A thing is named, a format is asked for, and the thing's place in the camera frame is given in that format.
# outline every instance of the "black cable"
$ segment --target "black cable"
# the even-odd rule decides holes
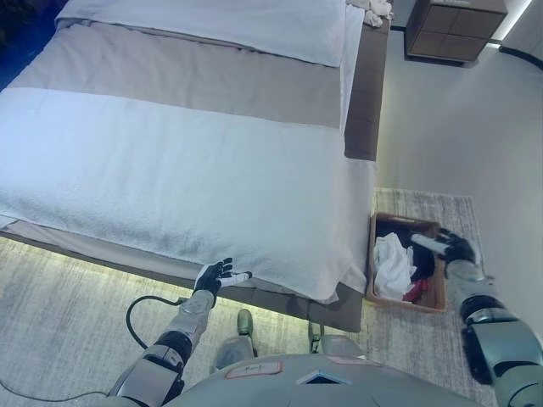
[[[21,393],[21,392],[19,392],[17,390],[13,390],[10,386],[8,386],[2,380],[0,380],[0,386],[2,386],[6,391],[14,394],[15,396],[23,397],[25,399],[34,400],[34,401],[42,401],[44,403],[63,403],[65,401],[71,401],[71,400],[79,399],[81,397],[85,397],[85,396],[88,396],[90,394],[102,394],[103,396],[106,396],[106,397],[108,396],[107,393],[96,390],[96,391],[93,391],[93,392],[86,392],[86,393],[82,393],[82,394],[77,394],[76,396],[67,397],[66,399],[43,399],[41,397],[30,396],[28,394]]]
[[[144,295],[143,297],[137,298],[134,301],[132,301],[132,304],[130,304],[130,306],[126,310],[126,327],[128,328],[128,331],[130,332],[130,334],[132,335],[134,340],[137,342],[137,344],[139,346],[141,346],[142,348],[144,348],[144,349],[147,349],[148,346],[145,344],[145,342],[134,331],[134,328],[132,327],[131,315],[132,315],[132,309],[134,308],[134,306],[137,303],[141,303],[142,301],[144,301],[146,299],[153,299],[155,301],[160,301],[161,303],[168,304],[168,305],[173,305],[173,306],[176,306],[176,307],[178,305],[181,305],[181,303],[183,302],[183,298],[179,298],[177,301],[170,301],[168,299],[165,299],[165,298],[162,298],[162,297],[157,297],[155,295]]]

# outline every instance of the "white pillow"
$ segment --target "white pillow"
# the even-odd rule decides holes
[[[337,67],[344,0],[70,0],[57,16],[234,42]]]

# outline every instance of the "gray carpet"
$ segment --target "gray carpet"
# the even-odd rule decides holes
[[[471,198],[378,189],[375,204],[379,211],[438,220],[479,239]],[[144,294],[176,299],[189,291],[0,239],[0,378],[23,392],[51,398],[109,389],[140,353],[124,316],[129,303]],[[306,321],[220,298],[185,370],[188,386],[207,375],[220,342],[235,334],[242,308],[253,312],[260,354],[306,352]],[[140,304],[133,313],[135,328],[150,342],[175,312],[163,304]],[[369,359],[494,406],[491,390],[469,376],[460,328],[452,310],[427,315],[364,302],[362,332],[349,336]],[[98,397],[63,405],[87,405]],[[45,404],[0,389],[0,405]]]

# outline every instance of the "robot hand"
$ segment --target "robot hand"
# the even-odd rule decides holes
[[[439,235],[433,239],[420,233],[414,233],[411,240],[437,253],[439,258],[449,264],[455,260],[466,260],[474,265],[480,261],[479,252],[472,244],[447,229],[439,229]]]
[[[206,290],[213,294],[215,305],[217,293],[221,287],[235,286],[240,282],[246,282],[253,274],[250,271],[244,273],[232,273],[232,257],[219,261],[214,265],[205,265],[196,277],[194,292]]]
[[[471,243],[452,231],[443,228],[439,229],[439,235],[435,240],[447,245],[445,253],[439,255],[439,258],[444,260],[446,264],[454,260],[467,260],[475,265],[479,262],[478,255]]]

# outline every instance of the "laundry basket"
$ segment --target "laundry basket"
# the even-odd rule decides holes
[[[366,299],[381,306],[396,306],[407,309],[413,309],[422,312],[444,312],[447,309],[447,293],[445,286],[445,262],[434,255],[435,270],[429,277],[428,290],[424,291],[422,296],[415,302],[396,301],[393,299],[380,298],[375,293],[375,260],[373,258],[373,248],[379,231],[384,227],[387,230],[398,229],[417,231],[428,237],[436,237],[439,233],[439,223],[431,220],[419,220],[405,216],[391,215],[385,213],[376,213],[372,216],[370,222],[370,239],[368,249],[368,267],[367,267],[367,287]]]

